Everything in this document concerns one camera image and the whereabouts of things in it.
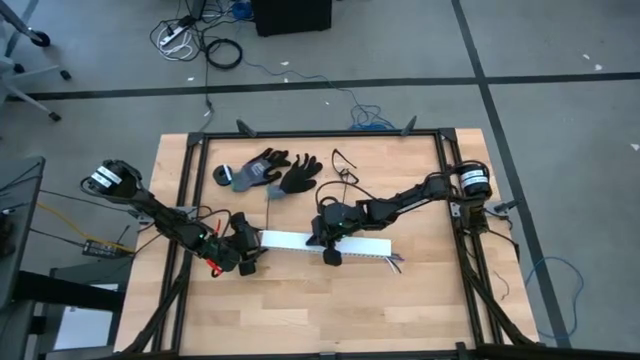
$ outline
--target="black glove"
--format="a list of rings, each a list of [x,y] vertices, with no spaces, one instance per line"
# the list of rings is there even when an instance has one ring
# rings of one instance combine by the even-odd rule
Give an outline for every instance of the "black glove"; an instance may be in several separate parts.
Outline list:
[[[315,156],[309,159],[309,154],[304,154],[302,164],[300,164],[300,155],[296,155],[296,158],[296,162],[284,175],[280,185],[267,187],[269,199],[280,199],[287,194],[302,193],[316,186],[316,181],[311,178],[322,170],[322,164],[316,162]]]
[[[252,186],[260,186],[274,182],[282,177],[280,171],[269,174],[275,168],[289,166],[288,151],[268,148],[262,154],[249,160],[239,172],[233,174],[231,189],[234,192],[244,192]]]

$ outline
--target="wooden tabletop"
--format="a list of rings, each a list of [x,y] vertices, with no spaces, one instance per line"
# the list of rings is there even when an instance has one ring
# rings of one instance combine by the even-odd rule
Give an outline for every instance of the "wooden tabletop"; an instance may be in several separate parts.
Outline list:
[[[457,136],[463,159],[480,160],[491,167],[480,129],[458,129]],[[160,141],[150,190],[166,205],[176,201],[185,146],[186,134],[164,135]],[[360,178],[359,185],[383,198],[438,171],[434,140],[427,136],[215,140],[208,148],[202,205],[243,211],[250,224],[264,228],[265,187],[233,193],[228,187],[218,186],[211,174],[222,163],[239,169],[267,147],[289,150],[290,159],[297,153],[316,155],[324,164],[324,170],[316,176],[319,184],[337,180],[331,167],[331,152],[337,148],[358,167],[354,173]],[[191,166],[189,201],[198,153],[196,149]],[[493,177],[491,185],[491,200],[500,200]],[[339,184],[329,185],[320,197],[342,198],[343,191]],[[269,229],[310,232],[311,219],[316,215],[314,194],[315,189],[272,200]],[[346,203],[364,198],[356,189],[346,190]],[[218,219],[223,224],[226,221],[221,215],[206,223],[215,227]],[[490,218],[489,225],[496,232],[510,235],[503,221]],[[137,247],[156,234],[155,230],[142,233]],[[405,213],[383,231],[359,232],[356,236],[392,239],[393,251],[406,259],[400,264],[403,274],[394,274],[389,264],[378,259],[349,257],[342,266],[331,267],[324,265],[319,255],[272,250],[259,259],[256,274],[241,277],[236,270],[213,279],[205,262],[196,259],[180,354],[445,350],[454,349],[458,341],[473,347],[445,202]],[[537,340],[512,245],[492,234],[483,234],[481,239],[494,297],[522,332]],[[116,350],[135,338],[158,304],[166,255],[167,241],[160,238],[136,257]],[[490,339],[484,306],[480,309],[485,338]],[[172,309],[167,317],[165,347],[174,315]]]

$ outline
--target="yellow cable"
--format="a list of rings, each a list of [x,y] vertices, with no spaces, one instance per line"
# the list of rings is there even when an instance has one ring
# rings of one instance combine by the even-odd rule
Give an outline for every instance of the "yellow cable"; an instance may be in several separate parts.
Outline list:
[[[44,205],[44,204],[41,204],[41,203],[37,203],[37,205],[38,205],[38,207],[40,207],[41,209],[46,210],[46,211],[48,211],[48,212],[52,213],[53,215],[57,216],[60,220],[64,221],[64,222],[65,222],[65,224],[69,225],[69,227],[70,227],[71,229],[73,229],[73,231],[77,232],[78,234],[80,234],[80,236],[82,236],[82,237],[83,237],[83,238],[85,238],[85,239],[92,240],[92,241],[95,241],[95,242],[100,243],[100,244],[103,244],[103,245],[112,246],[112,247],[115,247],[115,248],[118,248],[118,249],[124,250],[124,251],[126,251],[126,252],[130,252],[130,253],[135,252],[135,250],[130,249],[130,248],[126,247],[126,246],[122,246],[122,245],[120,245],[120,244],[116,244],[116,243],[111,242],[111,241],[106,241],[106,240],[98,239],[98,238],[96,238],[95,236],[91,236],[91,235],[89,235],[89,234],[87,234],[87,233],[83,232],[82,230],[80,230],[80,229],[76,226],[76,224],[74,224],[71,220],[69,220],[69,218],[67,218],[66,216],[62,215],[62,214],[61,214],[58,210],[56,210],[56,209],[52,209],[52,208],[50,208],[50,207],[48,207],[48,206],[46,206],[46,205]]]

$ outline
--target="gray floor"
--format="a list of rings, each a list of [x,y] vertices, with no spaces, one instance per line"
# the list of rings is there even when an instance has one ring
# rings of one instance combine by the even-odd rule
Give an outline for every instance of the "gray floor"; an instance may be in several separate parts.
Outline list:
[[[24,1],[13,0],[17,8]],[[27,68],[59,62],[74,75],[27,84],[32,92],[146,89],[204,85],[204,62],[162,59],[148,40],[175,0],[50,0],[38,4],[30,25],[46,30],[55,46],[42,50],[21,39],[13,58]],[[633,0],[463,0],[480,60],[488,76],[598,74],[640,71],[640,3]],[[215,34],[234,37],[237,25]],[[325,32],[259,38],[243,25],[246,56],[274,71],[296,69],[332,80],[471,77],[473,70],[449,0],[345,0],[334,3],[333,28]],[[281,62],[288,61],[288,66]],[[271,77],[241,66],[210,73],[209,85],[302,81]],[[634,190],[640,175],[639,81],[491,86],[545,255],[566,258],[585,278],[578,301],[577,348],[640,351],[637,342],[640,270],[636,254]],[[504,198],[509,183],[483,101],[475,85],[358,88],[363,103],[377,104],[402,126],[418,115],[420,127],[480,127]],[[334,90],[211,95],[216,113],[208,131],[233,131],[242,118],[257,130],[344,129],[351,124],[348,95]],[[197,130],[203,95],[47,101],[64,117],[53,124],[23,103],[0,108],[3,157],[43,155],[43,187],[79,195],[78,181],[107,158],[122,158],[148,179],[161,134]],[[131,220],[118,213],[46,194],[40,201],[63,209],[83,230],[115,238]],[[514,219],[514,239],[525,242]],[[72,237],[64,224],[38,212],[34,227]],[[132,244],[134,234],[125,242]],[[24,267],[93,261],[57,242],[33,235]],[[522,271],[532,264],[523,246]],[[549,263],[562,315],[573,322],[575,275]],[[539,290],[529,289],[539,329],[550,332]]]

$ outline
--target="black box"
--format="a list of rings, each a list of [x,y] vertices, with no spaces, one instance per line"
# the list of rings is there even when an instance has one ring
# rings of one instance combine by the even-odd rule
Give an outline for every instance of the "black box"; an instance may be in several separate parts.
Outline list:
[[[331,28],[332,0],[251,0],[260,36]]]

